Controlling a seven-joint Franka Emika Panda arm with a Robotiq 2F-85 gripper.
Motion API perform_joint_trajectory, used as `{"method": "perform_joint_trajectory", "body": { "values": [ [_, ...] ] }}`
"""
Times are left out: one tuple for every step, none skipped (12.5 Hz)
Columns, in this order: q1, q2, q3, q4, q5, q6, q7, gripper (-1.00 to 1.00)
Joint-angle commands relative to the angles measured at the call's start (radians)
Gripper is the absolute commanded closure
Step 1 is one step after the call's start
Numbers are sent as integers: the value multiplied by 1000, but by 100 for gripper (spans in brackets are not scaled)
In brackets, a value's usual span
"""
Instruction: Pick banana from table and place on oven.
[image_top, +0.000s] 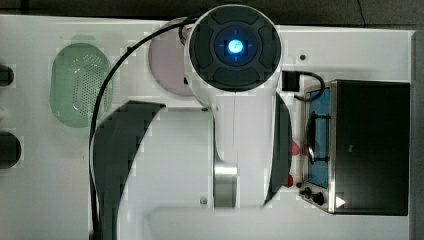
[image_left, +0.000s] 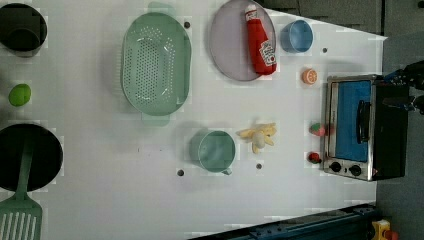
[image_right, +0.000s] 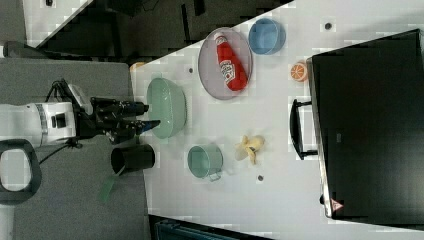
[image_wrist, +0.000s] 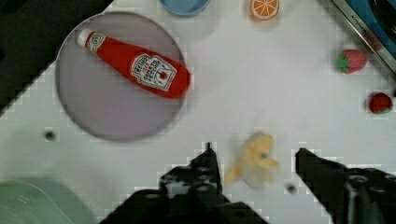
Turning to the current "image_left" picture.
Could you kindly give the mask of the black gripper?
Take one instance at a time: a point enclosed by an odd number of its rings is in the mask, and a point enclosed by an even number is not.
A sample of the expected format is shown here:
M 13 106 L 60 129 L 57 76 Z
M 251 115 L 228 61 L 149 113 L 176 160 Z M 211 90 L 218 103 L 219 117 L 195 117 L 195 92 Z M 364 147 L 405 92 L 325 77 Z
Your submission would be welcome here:
M 384 77 L 384 82 L 393 86 L 413 87 L 416 90 L 424 90 L 424 61 L 407 65 L 404 69 L 398 69 Z M 383 100 L 383 104 L 389 107 L 405 111 L 418 111 L 424 114 L 423 96 L 390 97 Z

